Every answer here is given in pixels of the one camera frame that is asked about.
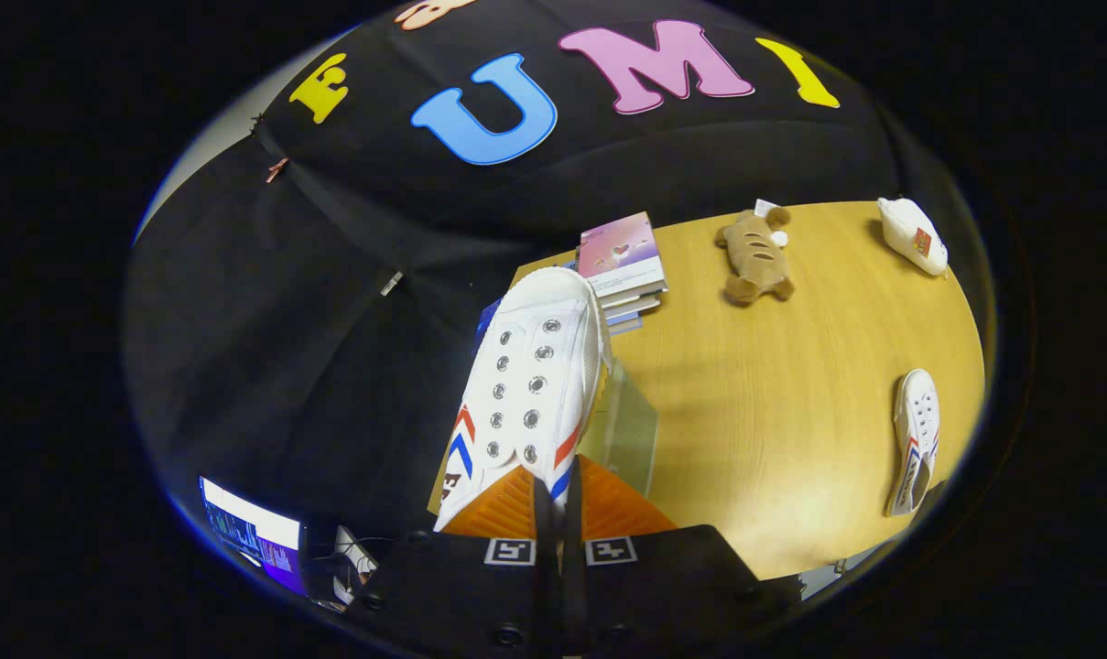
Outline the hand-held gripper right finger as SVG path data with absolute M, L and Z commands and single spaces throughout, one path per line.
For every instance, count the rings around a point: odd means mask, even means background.
M 594 460 L 575 459 L 569 477 L 565 655 L 724 658 L 800 608 L 798 578 L 758 578 L 713 526 L 674 528 Z

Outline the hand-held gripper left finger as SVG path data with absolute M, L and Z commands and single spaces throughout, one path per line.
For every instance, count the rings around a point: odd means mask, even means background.
M 559 658 L 561 579 L 545 484 L 515 468 L 487 492 L 518 502 L 519 535 L 410 531 L 345 612 L 369 643 L 399 658 Z

